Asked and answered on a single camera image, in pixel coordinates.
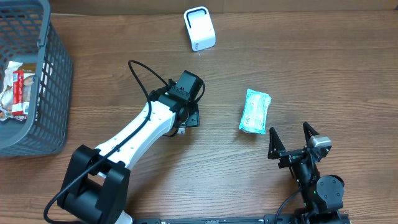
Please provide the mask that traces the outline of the teal wet wipes pack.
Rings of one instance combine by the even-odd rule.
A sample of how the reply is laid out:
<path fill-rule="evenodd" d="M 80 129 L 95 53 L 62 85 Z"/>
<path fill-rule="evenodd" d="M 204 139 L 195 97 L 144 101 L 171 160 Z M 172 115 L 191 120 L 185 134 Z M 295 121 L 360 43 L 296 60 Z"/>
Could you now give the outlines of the teal wet wipes pack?
<path fill-rule="evenodd" d="M 265 134 L 267 110 L 271 100 L 267 93 L 247 89 L 239 129 L 245 133 Z"/>

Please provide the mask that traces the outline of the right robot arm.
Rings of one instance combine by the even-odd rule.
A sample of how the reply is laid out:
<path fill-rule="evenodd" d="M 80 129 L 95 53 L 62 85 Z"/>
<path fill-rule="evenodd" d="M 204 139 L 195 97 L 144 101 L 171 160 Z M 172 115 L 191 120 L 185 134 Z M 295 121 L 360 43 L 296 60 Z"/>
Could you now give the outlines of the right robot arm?
<path fill-rule="evenodd" d="M 303 123 L 306 145 L 301 149 L 287 151 L 274 128 L 269 130 L 269 159 L 278 159 L 280 169 L 289 168 L 298 190 L 282 202 L 275 215 L 266 215 L 273 223 L 349 223 L 347 215 L 341 215 L 345 183 L 337 175 L 321 176 L 317 162 L 327 156 L 332 142 L 328 136 Z M 300 194 L 304 207 L 293 214 L 282 215 L 286 204 Z"/>

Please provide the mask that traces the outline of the brown cookie snack bag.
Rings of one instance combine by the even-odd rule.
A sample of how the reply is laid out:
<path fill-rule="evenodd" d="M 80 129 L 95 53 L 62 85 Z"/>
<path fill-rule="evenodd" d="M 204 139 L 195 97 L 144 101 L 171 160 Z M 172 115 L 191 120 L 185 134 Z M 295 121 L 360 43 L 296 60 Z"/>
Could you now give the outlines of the brown cookie snack bag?
<path fill-rule="evenodd" d="M 22 63 L 10 61 L 6 70 L 5 77 L 3 79 L 3 89 L 1 92 L 1 121 L 8 119 L 16 119 L 18 121 L 24 121 L 28 115 L 13 116 L 12 115 L 12 102 L 13 102 L 13 80 L 12 74 L 16 70 L 30 70 L 35 76 L 35 63 Z"/>

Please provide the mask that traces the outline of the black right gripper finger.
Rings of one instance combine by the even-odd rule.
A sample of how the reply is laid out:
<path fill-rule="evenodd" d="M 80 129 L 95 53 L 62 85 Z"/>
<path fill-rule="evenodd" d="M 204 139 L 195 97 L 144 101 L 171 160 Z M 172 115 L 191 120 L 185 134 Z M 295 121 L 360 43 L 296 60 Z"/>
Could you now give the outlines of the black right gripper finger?
<path fill-rule="evenodd" d="M 280 155 L 285 152 L 285 147 L 274 127 L 269 129 L 269 137 L 268 159 L 278 159 L 280 158 Z"/>
<path fill-rule="evenodd" d="M 303 131 L 304 131 L 304 134 L 305 134 L 305 140 L 306 140 L 306 143 L 307 143 L 307 144 L 309 143 L 310 138 L 311 138 L 312 136 L 319 135 L 319 133 L 318 133 L 317 131 L 315 131 L 315 130 L 309 125 L 308 122 L 304 122 L 304 123 L 303 123 Z"/>

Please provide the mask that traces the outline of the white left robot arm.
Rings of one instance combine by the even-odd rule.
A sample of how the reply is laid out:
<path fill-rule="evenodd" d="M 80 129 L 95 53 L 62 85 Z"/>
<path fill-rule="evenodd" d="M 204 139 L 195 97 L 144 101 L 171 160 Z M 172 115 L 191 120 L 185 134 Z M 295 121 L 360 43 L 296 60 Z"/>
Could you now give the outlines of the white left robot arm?
<path fill-rule="evenodd" d="M 199 125 L 204 91 L 203 80 L 184 71 L 177 82 L 146 94 L 142 111 L 117 135 L 94 149 L 81 145 L 75 150 L 57 205 L 79 223 L 133 223 L 126 213 L 132 168 L 171 129 Z"/>

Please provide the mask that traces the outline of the red snack bar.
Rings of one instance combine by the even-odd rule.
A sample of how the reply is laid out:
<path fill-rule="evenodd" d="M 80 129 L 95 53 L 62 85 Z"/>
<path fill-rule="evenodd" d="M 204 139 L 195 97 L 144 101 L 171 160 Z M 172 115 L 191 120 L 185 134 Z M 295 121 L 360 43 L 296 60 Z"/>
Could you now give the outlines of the red snack bar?
<path fill-rule="evenodd" d="M 13 72 L 13 116 L 28 115 L 33 76 L 34 74 L 30 70 L 16 70 Z"/>

